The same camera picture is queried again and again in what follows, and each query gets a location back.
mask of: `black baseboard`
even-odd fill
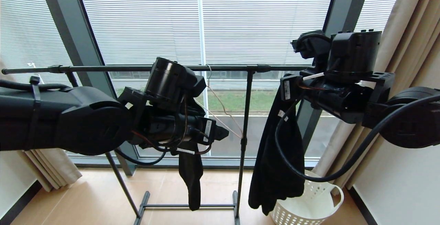
[[[362,198],[360,198],[359,194],[357,193],[357,191],[353,187],[348,191],[350,196],[353,198],[353,201],[355,202],[356,206],[358,207],[359,211],[365,218],[366,223],[368,223],[368,225],[377,225],[376,220],[374,220],[373,215],[370,213],[365,203],[362,201]]]
[[[12,208],[9,209],[9,211],[0,219],[0,225],[10,225],[41,188],[41,184],[38,181],[35,181],[25,194],[15,202],[14,206],[12,206]]]

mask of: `white label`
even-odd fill
[[[283,116],[284,116],[284,112],[280,110],[280,111],[278,112],[278,116],[283,117]],[[288,119],[289,119],[289,117],[286,116],[286,117],[284,118],[284,121],[287,122]]]
[[[284,81],[284,97],[286,100],[290,100],[290,83],[289,83],[289,81]]]
[[[205,134],[206,134],[206,136],[208,136],[208,137],[210,137],[210,133],[211,133],[211,125],[212,125],[212,121],[211,121],[211,120],[206,121]],[[204,141],[204,142],[208,142],[208,141],[209,141],[209,139],[206,138],[206,136],[203,136],[203,141]]]

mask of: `white wall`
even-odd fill
[[[15,151],[0,153],[0,218],[35,181],[35,176]]]
[[[440,39],[434,47],[414,86],[440,89]],[[354,187],[379,225],[440,224],[440,145],[404,149],[385,142]]]

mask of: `curtain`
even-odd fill
[[[5,65],[0,60],[0,69]],[[12,75],[0,73],[0,79],[14,81]],[[60,148],[17,151],[18,155],[30,167],[44,190],[50,192],[68,184],[73,184],[82,175],[78,168]]]
[[[427,74],[426,66],[438,54],[439,1],[396,0],[382,34],[374,68],[375,71],[396,74],[390,97],[403,89],[416,86],[415,80]],[[338,171],[351,158],[369,131],[360,125],[339,122],[313,172],[325,176]],[[334,184],[344,187],[348,182],[347,187],[350,188],[384,141],[381,136],[376,136],[351,170],[336,179]]]

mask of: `white plastic basket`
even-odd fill
[[[305,171],[311,177],[318,175]],[[334,206],[330,192],[337,188],[341,193],[341,201]],[[328,182],[317,183],[305,181],[304,193],[301,197],[278,200],[271,217],[278,225],[319,225],[333,215],[344,201],[341,188]]]

